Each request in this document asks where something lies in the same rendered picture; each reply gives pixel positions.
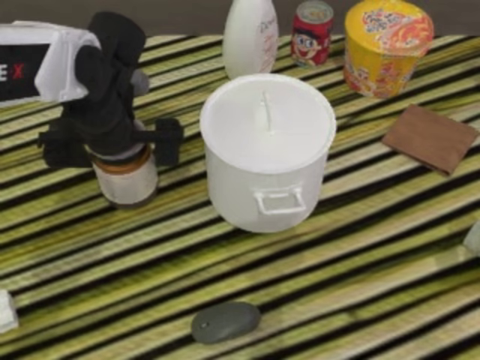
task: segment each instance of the white lotion bottle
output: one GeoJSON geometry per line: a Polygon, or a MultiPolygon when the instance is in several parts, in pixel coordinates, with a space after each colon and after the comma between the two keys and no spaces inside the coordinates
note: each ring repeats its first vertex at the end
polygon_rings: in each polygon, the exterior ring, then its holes
{"type": "Polygon", "coordinates": [[[270,73],[277,57],[278,32],[272,0],[233,0],[223,33],[228,77],[270,73]]]}

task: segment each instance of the pot handle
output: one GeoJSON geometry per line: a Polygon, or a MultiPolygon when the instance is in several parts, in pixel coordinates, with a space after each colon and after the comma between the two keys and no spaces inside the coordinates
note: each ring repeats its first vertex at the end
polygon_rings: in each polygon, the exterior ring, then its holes
{"type": "Polygon", "coordinates": [[[289,190],[284,190],[283,192],[278,193],[262,193],[261,191],[257,191],[253,194],[256,200],[256,204],[258,205],[259,211],[264,215],[285,215],[285,214],[296,214],[298,212],[304,212],[307,209],[305,206],[305,201],[302,198],[302,188],[301,187],[294,187],[289,190]],[[295,197],[295,201],[297,202],[297,206],[292,208],[276,208],[272,210],[267,210],[265,207],[265,203],[263,202],[264,199],[279,199],[282,197],[295,197]]]}

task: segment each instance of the gray wall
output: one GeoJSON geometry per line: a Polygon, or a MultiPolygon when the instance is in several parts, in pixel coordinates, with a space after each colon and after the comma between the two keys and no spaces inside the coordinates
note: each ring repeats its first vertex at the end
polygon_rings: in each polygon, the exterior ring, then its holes
{"type": "MultiPolygon", "coordinates": [[[[326,0],[336,12],[334,33],[357,0],[326,0]]],[[[410,0],[433,18],[437,35],[480,35],[479,0],[410,0]]],[[[302,0],[274,0],[282,34],[290,33],[302,0]]],[[[148,35],[221,34],[230,0],[1,0],[0,22],[37,20],[84,28],[96,11],[117,11],[137,21],[148,35]]]]}

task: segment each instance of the striped mat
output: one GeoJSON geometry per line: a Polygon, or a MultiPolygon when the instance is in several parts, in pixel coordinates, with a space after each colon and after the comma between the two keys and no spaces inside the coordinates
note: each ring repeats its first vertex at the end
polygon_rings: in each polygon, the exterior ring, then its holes
{"type": "Polygon", "coordinates": [[[207,197],[198,117],[227,81],[218,36],[148,39],[136,116],[175,116],[187,139],[142,208],[112,208],[89,169],[46,168],[35,139],[58,106],[1,110],[0,288],[21,326],[0,359],[480,359],[480,259],[461,245],[480,218],[480,140],[450,177],[380,143],[412,103],[480,128],[480,37],[437,38],[390,100],[347,88],[342,37],[310,70],[288,43],[275,71],[325,94],[339,128],[315,212],[281,233],[240,231],[207,197]],[[228,300],[258,305],[260,327],[194,343],[194,314],[228,300]]]}

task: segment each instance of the red can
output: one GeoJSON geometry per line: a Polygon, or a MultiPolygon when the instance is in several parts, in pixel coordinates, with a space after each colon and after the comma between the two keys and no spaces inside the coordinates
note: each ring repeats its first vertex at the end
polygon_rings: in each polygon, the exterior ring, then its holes
{"type": "Polygon", "coordinates": [[[333,9],[324,1],[302,2],[295,13],[292,32],[292,58],[302,67],[326,62],[333,27],[333,9]]]}

